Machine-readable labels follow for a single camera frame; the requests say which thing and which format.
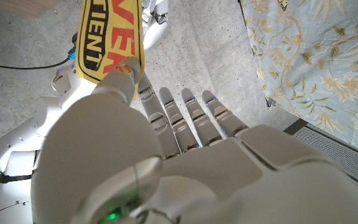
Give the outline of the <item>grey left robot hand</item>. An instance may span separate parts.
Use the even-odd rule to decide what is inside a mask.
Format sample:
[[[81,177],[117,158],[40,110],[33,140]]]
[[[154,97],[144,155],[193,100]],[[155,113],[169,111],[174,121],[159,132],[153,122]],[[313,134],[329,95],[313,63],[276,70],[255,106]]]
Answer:
[[[131,108],[141,74],[125,58],[45,138],[34,223],[358,223],[358,188],[298,139],[231,115],[226,138],[170,157]]]

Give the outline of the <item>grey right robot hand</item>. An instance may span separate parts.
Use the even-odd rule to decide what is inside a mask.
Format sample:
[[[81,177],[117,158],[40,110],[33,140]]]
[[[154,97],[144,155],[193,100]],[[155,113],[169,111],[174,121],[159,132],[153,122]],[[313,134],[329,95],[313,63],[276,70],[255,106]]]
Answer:
[[[142,20],[151,25],[156,22],[162,24],[167,21],[168,0],[142,0]]]

